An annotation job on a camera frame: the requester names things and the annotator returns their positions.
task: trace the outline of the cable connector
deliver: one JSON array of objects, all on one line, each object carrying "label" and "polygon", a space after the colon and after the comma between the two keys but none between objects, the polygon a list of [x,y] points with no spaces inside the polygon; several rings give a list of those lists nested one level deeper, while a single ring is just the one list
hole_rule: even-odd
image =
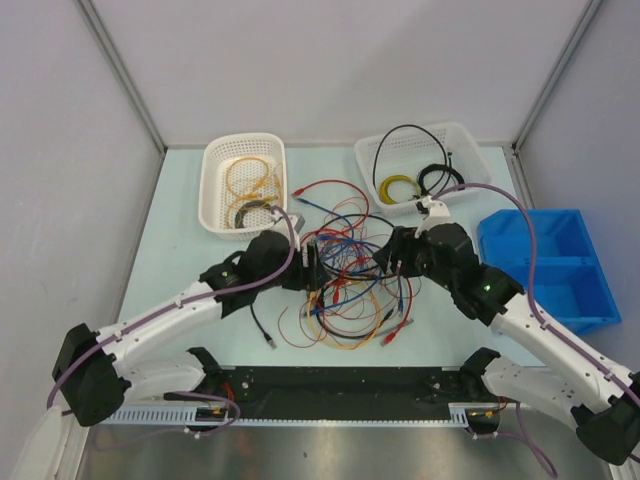
[{"label": "cable connector", "polygon": [[393,342],[393,339],[396,338],[396,335],[398,335],[398,333],[400,333],[400,330],[402,330],[404,327],[406,327],[407,325],[409,325],[409,323],[413,323],[413,319],[409,320],[403,320],[399,325],[398,328],[396,328],[393,332],[391,332],[389,335],[387,335],[386,337],[384,337],[384,339],[382,339],[381,345],[383,347],[386,347],[387,345],[389,345],[391,342]]},{"label": "cable connector", "polygon": [[278,348],[278,345],[276,345],[276,342],[273,338],[271,338],[271,335],[269,335],[268,333],[264,334],[264,339],[267,341],[267,343],[269,344],[269,346],[275,350],[276,348]]}]

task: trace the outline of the metal frame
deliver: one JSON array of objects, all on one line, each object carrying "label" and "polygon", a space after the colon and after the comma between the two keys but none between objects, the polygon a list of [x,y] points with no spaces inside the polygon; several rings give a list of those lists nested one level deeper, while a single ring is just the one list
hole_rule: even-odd
[{"label": "metal frame", "polygon": [[504,158],[507,161],[507,168],[509,168],[511,180],[513,180],[516,197],[518,197],[518,200],[520,200],[525,207],[536,208],[533,195],[529,189],[527,177],[524,173],[524,169],[522,168],[522,161],[520,160],[521,154],[516,153],[511,145],[503,145],[502,152],[504,153]]},{"label": "metal frame", "polygon": [[136,116],[142,122],[142,125],[149,134],[149,138],[155,145],[160,155],[164,157],[164,154],[167,151],[167,147],[162,140],[160,132],[158,131],[153,118],[151,118],[151,114],[149,113],[147,106],[142,100],[142,95],[140,95],[140,92],[136,88],[136,85],[133,82],[129,71],[127,70],[127,67],[122,61],[122,58],[118,53],[118,49],[111,39],[111,35],[109,35],[104,22],[100,18],[98,10],[91,0],[74,0],[74,3],[78,7],[81,16],[84,18],[85,23],[87,24],[87,28],[98,44],[98,48],[100,48],[100,51],[102,51],[105,61],[109,64],[109,67],[111,67],[113,75],[124,90],[124,93],[127,96],[131,107],[136,113]]},{"label": "metal frame", "polygon": [[553,94],[558,85],[558,82],[564,75],[571,59],[574,54],[578,50],[578,47],[582,44],[582,41],[585,38],[585,34],[588,32],[591,25],[593,25],[593,21],[595,20],[597,14],[601,11],[602,6],[605,4],[606,0],[589,0],[589,3],[586,5],[584,10],[582,11],[582,15],[578,19],[576,26],[573,28],[573,31],[569,35],[569,39],[565,43],[562,52],[560,53],[560,57],[556,61],[549,77],[542,87],[542,90],[538,94],[536,101],[531,107],[527,118],[525,119],[522,127],[520,127],[520,131],[516,136],[516,139],[513,143],[514,150],[518,153],[522,149],[522,146],[527,140],[529,133],[538,122],[540,115],[542,114],[544,107],[547,105],[549,98]]}]

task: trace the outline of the yellow cable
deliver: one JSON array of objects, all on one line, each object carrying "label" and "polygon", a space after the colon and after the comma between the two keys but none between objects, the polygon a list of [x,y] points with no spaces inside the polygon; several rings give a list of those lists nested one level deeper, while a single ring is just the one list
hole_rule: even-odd
[{"label": "yellow cable", "polygon": [[[240,194],[236,191],[234,191],[234,189],[231,187],[231,181],[230,181],[230,177],[231,177],[231,171],[235,168],[236,165],[238,165],[239,163],[245,162],[245,161],[258,161],[260,163],[262,163],[265,166],[265,174],[260,177],[256,183],[251,187],[251,190],[249,191],[249,193],[246,194]],[[269,180],[269,178],[271,178],[276,186],[276,191],[277,191],[277,195],[275,196],[269,196],[269,197],[261,197],[258,192],[258,190],[262,187],[264,187],[267,183],[267,181]],[[271,168],[269,166],[269,164],[262,158],[259,157],[242,157],[239,158],[237,160],[235,160],[227,169],[227,171],[225,172],[225,185],[227,187],[227,191],[229,191],[229,193],[231,193],[234,197],[236,197],[236,199],[231,202],[231,204],[227,207],[227,210],[225,212],[225,223],[227,225],[228,229],[234,229],[235,226],[232,225],[229,217],[232,214],[232,211],[236,208],[236,205],[242,201],[251,201],[251,200],[262,200],[266,203],[272,202],[272,201],[276,201],[277,205],[282,206],[283,205],[283,195],[282,195],[282,184],[280,182],[280,179],[278,178],[278,175],[275,173],[271,173]]]},{"label": "yellow cable", "polygon": [[[249,193],[238,193],[236,191],[233,190],[233,188],[231,187],[231,182],[229,181],[229,177],[231,176],[231,171],[236,167],[236,165],[238,165],[239,163],[242,162],[248,162],[248,161],[256,161],[256,162],[260,162],[264,165],[265,168],[265,173],[262,177],[260,177],[260,179],[253,185],[253,187],[251,188],[251,191],[249,191]],[[271,173],[271,168],[269,167],[269,164],[263,160],[262,158],[259,157],[242,157],[239,158],[237,160],[235,160],[227,169],[227,171],[225,172],[225,176],[224,176],[224,182],[227,186],[227,190],[234,196],[234,197],[238,197],[241,198],[243,200],[253,200],[255,198],[257,198],[256,192],[264,186],[265,183],[267,183],[267,180],[269,178],[269,173]]]},{"label": "yellow cable", "polygon": [[[322,343],[330,346],[331,348],[337,348],[339,350],[355,350],[357,348],[364,347],[371,340],[374,339],[374,337],[376,336],[376,333],[378,333],[378,330],[380,330],[380,327],[382,326],[382,321],[384,319],[384,316],[382,315],[382,308],[380,308],[380,303],[378,303],[378,299],[376,298],[376,296],[373,293],[373,291],[369,290],[369,295],[371,296],[371,301],[373,303],[373,306],[376,308],[376,315],[378,317],[378,324],[376,325],[376,328],[374,328],[373,331],[369,334],[369,336],[367,338],[365,338],[364,340],[360,341],[358,344],[353,345],[353,346],[346,346],[346,345],[341,345],[341,344],[339,344],[337,342],[331,342],[331,341],[329,341],[327,339],[328,335],[325,336],[325,338],[323,338],[321,340]],[[309,296],[309,302],[307,303],[307,323],[309,324],[309,327],[311,328],[313,333],[318,338],[320,338],[320,336],[322,335],[322,332],[319,332],[316,329],[315,324],[313,322],[313,319],[311,318],[311,305],[313,304],[313,300],[317,296],[318,296],[318,292],[312,292],[311,295]]]},{"label": "yellow cable", "polygon": [[384,181],[380,184],[380,200],[382,200],[382,203],[385,203],[387,205],[393,205],[396,202],[393,198],[391,198],[389,196],[389,187],[396,183],[396,182],[405,182],[405,183],[410,183],[413,188],[416,190],[416,194],[415,194],[415,198],[419,198],[420,197],[420,185],[418,185],[418,182],[416,182],[414,179],[407,177],[406,175],[391,175],[388,178],[385,178]]}]

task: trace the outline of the blue wire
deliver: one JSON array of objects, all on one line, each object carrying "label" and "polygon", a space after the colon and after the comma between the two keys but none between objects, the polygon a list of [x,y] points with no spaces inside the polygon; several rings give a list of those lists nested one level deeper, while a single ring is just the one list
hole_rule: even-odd
[{"label": "blue wire", "polygon": [[369,285],[367,288],[365,288],[362,292],[360,292],[355,297],[348,298],[346,300],[343,300],[342,302],[334,303],[333,305],[327,305],[327,306],[324,306],[324,307],[314,308],[313,310],[311,310],[311,315],[315,315],[316,313],[320,313],[323,310],[328,310],[330,308],[341,307],[342,305],[345,305],[345,304],[347,304],[349,302],[353,302],[354,300],[359,299],[365,293],[367,293],[369,290],[371,290],[376,285],[376,283],[378,283],[380,280],[382,280],[382,277],[381,276],[377,277],[373,282],[371,282],[371,285]]},{"label": "blue wire", "polygon": [[[340,245],[337,245],[337,244],[336,244],[336,245],[330,245],[330,246],[328,246],[327,248],[334,248],[334,247],[338,248],[338,247],[339,247],[339,248],[340,248],[340,250],[338,250],[337,252],[335,252],[334,254],[332,254],[332,255],[331,255],[331,256],[329,256],[329,257],[325,257],[325,256],[323,255],[322,259],[323,259],[325,262],[327,262],[328,260],[331,260],[331,259],[333,259],[333,258],[337,257],[337,256],[338,256],[338,255],[340,255],[342,252],[344,252],[344,250],[345,250],[345,249],[349,248],[350,246],[356,245],[356,244],[363,245],[365,248],[368,248],[368,250],[369,250],[371,253],[373,253],[373,250],[372,250],[369,246],[373,246],[373,247],[380,248],[380,246],[379,246],[379,245],[376,245],[375,243],[365,242],[365,241],[363,241],[363,240],[356,240],[356,239],[355,239],[355,228],[353,227],[353,225],[351,224],[351,222],[350,222],[346,217],[344,217],[344,216],[340,215],[340,214],[339,214],[339,213],[337,213],[337,212],[334,212],[333,210],[329,210],[328,208],[324,208],[323,206],[318,205],[317,203],[310,202],[309,200],[307,200],[307,199],[305,199],[305,198],[296,197],[296,200],[298,200],[299,202],[304,203],[305,205],[309,205],[309,206],[311,206],[311,207],[317,208],[318,210],[321,210],[321,211],[323,211],[323,212],[325,212],[325,213],[328,213],[329,215],[333,215],[333,216],[335,216],[335,217],[337,217],[337,218],[340,218],[340,219],[344,220],[344,221],[347,223],[347,225],[349,225],[349,230],[351,231],[351,238],[350,238],[350,239],[349,239],[349,238],[339,239],[339,240],[340,240]],[[319,239],[325,239],[325,240],[326,240],[326,239],[333,239],[333,240],[338,239],[338,237],[331,237],[331,236],[328,236],[328,235],[319,235],[319,236],[318,236],[318,238],[319,238]],[[359,274],[359,273],[365,272],[365,271],[367,271],[367,270],[368,270],[368,269],[366,269],[366,268],[365,268],[365,269],[363,269],[363,270],[352,270],[352,271],[347,271],[347,272],[348,272],[349,274],[351,274],[351,275],[354,275],[354,274]]]}]

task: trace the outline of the red wire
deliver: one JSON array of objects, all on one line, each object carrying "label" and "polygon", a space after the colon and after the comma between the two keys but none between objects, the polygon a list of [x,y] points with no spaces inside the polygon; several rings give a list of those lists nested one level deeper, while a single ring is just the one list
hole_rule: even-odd
[{"label": "red wire", "polygon": [[[295,192],[293,192],[292,196],[293,196],[293,198],[299,197],[300,195],[302,195],[302,194],[303,194],[306,190],[308,190],[309,188],[315,187],[316,185],[322,185],[322,184],[324,184],[324,183],[341,183],[341,184],[343,184],[343,185],[348,185],[349,187],[351,187],[351,188],[353,188],[353,189],[357,190],[357,191],[360,193],[360,195],[362,196],[362,199],[364,200],[364,202],[365,202],[365,204],[366,204],[366,209],[365,209],[365,213],[364,213],[364,215],[363,215],[362,217],[360,217],[360,219],[359,219],[356,223],[354,223],[354,224],[353,224],[353,228],[356,228],[356,227],[360,226],[361,224],[363,224],[363,223],[364,223],[364,221],[365,221],[365,220],[367,219],[367,217],[369,216],[369,199],[367,198],[367,194],[366,194],[366,193],[364,193],[364,191],[363,191],[360,187],[358,187],[358,186],[354,185],[354,184],[353,184],[353,183],[351,183],[351,182],[347,182],[347,181],[345,181],[345,180],[339,180],[339,179],[337,179],[337,178],[331,178],[331,179],[326,179],[326,180],[318,180],[317,182],[313,182],[313,183],[310,183],[309,185],[307,185],[307,186],[305,186],[305,187],[299,188],[298,190],[296,190]],[[350,231],[350,230],[351,230],[351,228],[347,227],[347,229],[345,230],[345,232],[348,232],[348,231]],[[316,232],[309,232],[309,233],[307,233],[304,237],[302,237],[301,242],[303,242],[303,243],[304,243],[304,241],[305,241],[309,236],[311,236],[311,235],[313,235],[313,234],[315,234],[315,233],[316,233]]]}]

